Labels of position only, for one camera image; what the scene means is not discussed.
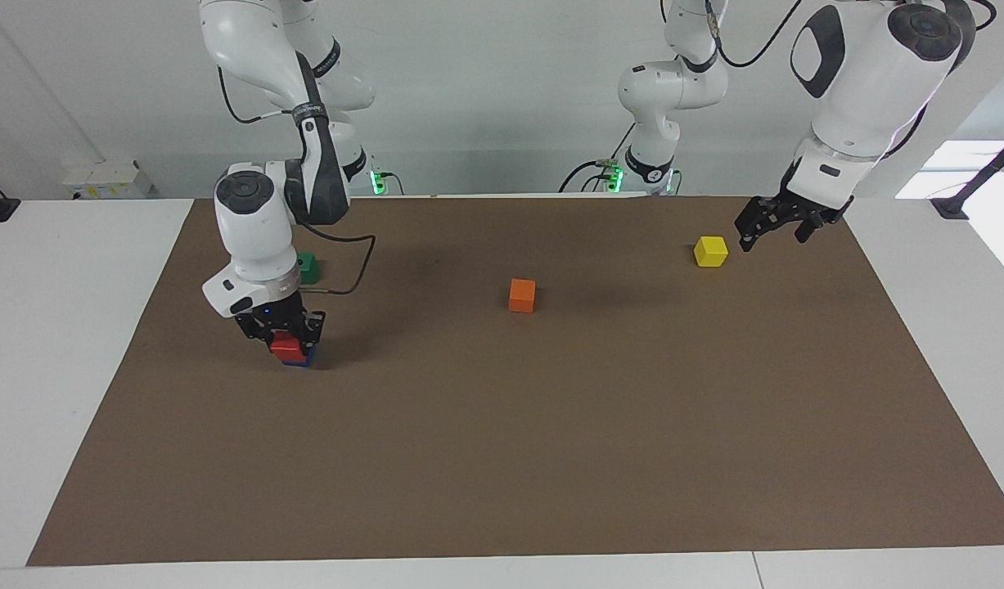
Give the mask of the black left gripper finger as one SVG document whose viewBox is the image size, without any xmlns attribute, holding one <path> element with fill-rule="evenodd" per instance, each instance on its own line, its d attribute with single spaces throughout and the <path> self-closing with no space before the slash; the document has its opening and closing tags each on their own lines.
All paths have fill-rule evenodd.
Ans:
<svg viewBox="0 0 1004 589">
<path fill-rule="evenodd" d="M 753 249 L 755 242 L 786 223 L 789 205 L 777 198 L 754 196 L 735 218 L 742 251 Z"/>
<path fill-rule="evenodd" d="M 805 245 L 816 231 L 838 222 L 838 214 L 808 214 L 796 228 L 795 238 L 801 245 Z"/>
</svg>

